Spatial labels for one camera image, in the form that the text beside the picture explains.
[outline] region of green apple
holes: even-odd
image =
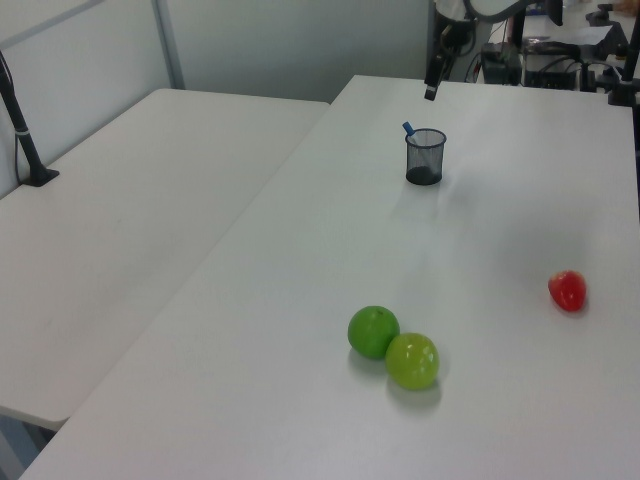
[[[399,333],[396,316],[384,307],[364,307],[349,322],[349,343],[367,358],[384,358],[391,340]]]
[[[389,345],[385,364],[398,385],[408,390],[420,390],[436,379],[440,357],[430,338],[419,333],[403,333]]]

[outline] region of white surface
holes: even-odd
[[[169,86],[150,0],[101,2],[3,53],[45,164]],[[20,156],[24,177],[28,168]],[[0,197],[15,186],[13,125],[0,102]]]
[[[506,18],[504,17],[504,12],[512,9],[514,4],[521,3],[522,8],[524,8],[528,2],[525,2],[524,0],[470,0],[469,3],[478,13],[479,18],[480,16],[492,17],[496,15],[503,15],[502,19],[498,19],[498,21],[502,21],[508,18],[508,16]]]
[[[24,479],[637,478],[630,110],[423,90],[356,77]],[[405,121],[447,134],[438,186],[404,180]],[[437,386],[350,351],[368,304],[436,342]]]
[[[597,45],[605,39],[609,30],[611,30],[611,25],[606,27],[566,28],[552,34],[546,41],[569,45]]]
[[[160,90],[5,197],[0,413],[73,414],[326,108]]]
[[[331,102],[354,74],[424,78],[424,0],[164,0],[186,88]]]
[[[0,0],[0,42],[80,7],[88,0]]]
[[[445,17],[463,21],[467,18],[467,7],[462,0],[434,0],[436,10]]]

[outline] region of black cable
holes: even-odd
[[[469,50],[467,50],[464,53],[459,53],[458,56],[459,57],[465,57],[467,55],[469,55],[473,49],[476,47],[476,22],[473,21],[473,30],[471,30],[471,46],[469,47]]]
[[[573,67],[576,63],[579,63],[580,65],[582,65],[582,62],[578,62],[578,61],[574,60],[574,61],[573,61],[573,62],[571,62],[569,65],[567,65],[567,68],[564,70],[564,73],[568,73],[568,72],[569,72],[569,69],[570,69],[571,67]]]
[[[7,61],[4,59],[4,55],[2,55],[2,50],[0,50],[0,63],[2,64],[2,69],[7,72],[9,84],[11,85],[11,88],[13,88],[13,77],[11,76],[11,70],[9,70],[9,65],[7,65]]]
[[[13,90],[14,89],[13,77],[11,76],[11,70],[9,70],[9,65],[7,65],[7,61],[5,60],[4,55],[2,54],[2,51],[0,51],[0,64],[2,65],[2,70],[6,72],[7,78],[9,79],[9,85]],[[14,137],[15,137],[15,142],[13,145],[13,168],[16,174],[16,182],[18,182],[18,186],[20,186],[22,185],[22,181],[20,180],[20,174],[18,173],[18,134],[15,133]]]
[[[595,60],[589,60],[589,65],[604,65],[605,67],[609,67],[612,68],[613,70],[616,71],[616,73],[618,74],[619,77],[622,77],[622,75],[620,74],[620,72],[618,71],[618,68],[620,67],[616,67],[615,65],[612,65],[610,63],[606,63],[606,62],[597,62]]]
[[[498,25],[498,26],[495,28],[495,30],[494,30],[493,32],[491,32],[491,33],[489,34],[489,38],[491,38],[491,36],[492,36],[494,33],[496,33],[498,30],[500,30],[500,29],[502,28],[502,26],[504,25],[504,22],[506,22],[506,20],[504,20],[500,25]]]
[[[564,57],[556,58],[553,62],[549,62],[544,67],[542,67],[540,70],[538,70],[538,75],[540,75],[541,73],[546,72],[547,70],[549,70],[554,65],[557,65],[557,64],[559,64],[561,62],[565,62],[567,60],[573,60],[573,57],[571,57],[569,55],[566,55]]]
[[[565,74],[565,75],[567,75],[567,74],[572,75],[572,74],[574,74],[574,73],[576,73],[576,72],[579,72],[580,70],[582,70],[582,67],[580,67],[580,68],[576,68],[575,70],[571,70],[571,71],[569,71],[569,70],[565,70],[565,71],[564,71],[564,74]]]
[[[450,50],[444,41],[446,35],[448,35],[450,31],[451,31],[451,25],[447,25],[447,27],[445,27],[445,29],[442,30],[442,32],[440,32],[440,47],[445,51],[447,55],[449,55],[450,57],[455,57],[456,55],[455,51]]]
[[[13,145],[13,168],[16,172],[16,182],[18,182],[18,186],[22,185],[22,180],[20,180],[20,174],[18,173],[18,134],[15,135],[15,143]]]
[[[507,22],[504,22],[504,31],[502,32],[502,43],[500,44],[500,56],[504,53],[504,39],[507,36]]]
[[[469,66],[467,67],[467,73],[464,74],[464,83],[469,83],[467,82],[467,79],[469,78],[469,72],[471,71],[471,67],[473,66],[474,63],[476,62],[476,59],[480,56],[479,53],[476,53],[474,55],[474,57],[471,59],[471,62],[469,62]]]

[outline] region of apple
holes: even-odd
[[[567,312],[581,310],[587,297],[587,284],[581,273],[564,270],[553,275],[547,284],[551,298]]]
[[[349,322],[348,338],[353,349],[367,358],[381,359],[400,333],[396,316],[384,307],[358,310]]]
[[[407,390],[421,390],[438,376],[440,356],[430,338],[419,333],[403,333],[389,345],[385,364],[398,385]]]

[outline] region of pen holder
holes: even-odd
[[[416,185],[433,185],[442,180],[442,157],[447,136],[439,130],[420,128],[407,143],[407,180]]]

